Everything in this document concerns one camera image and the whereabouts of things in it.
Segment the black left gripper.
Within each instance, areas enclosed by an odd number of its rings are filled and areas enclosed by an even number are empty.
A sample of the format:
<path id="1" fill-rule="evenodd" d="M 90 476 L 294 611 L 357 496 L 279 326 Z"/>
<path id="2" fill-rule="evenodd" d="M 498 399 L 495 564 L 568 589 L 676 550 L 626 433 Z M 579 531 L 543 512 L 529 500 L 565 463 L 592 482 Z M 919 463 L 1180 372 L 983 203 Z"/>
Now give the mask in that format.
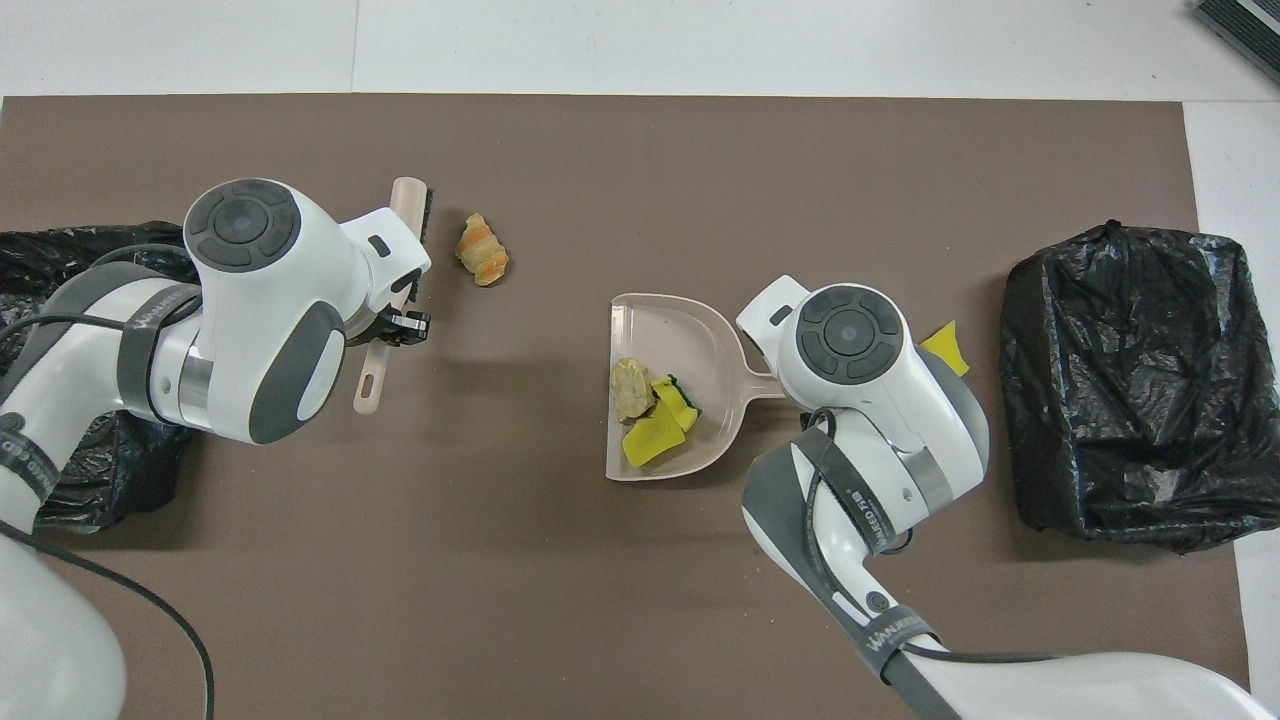
<path id="1" fill-rule="evenodd" d="M 428 338 L 431 316 L 429 313 L 408 310 L 383 310 L 358 334 L 346 341 L 346 347 L 358 347 L 379 342 L 390 347 L 416 345 Z"/>

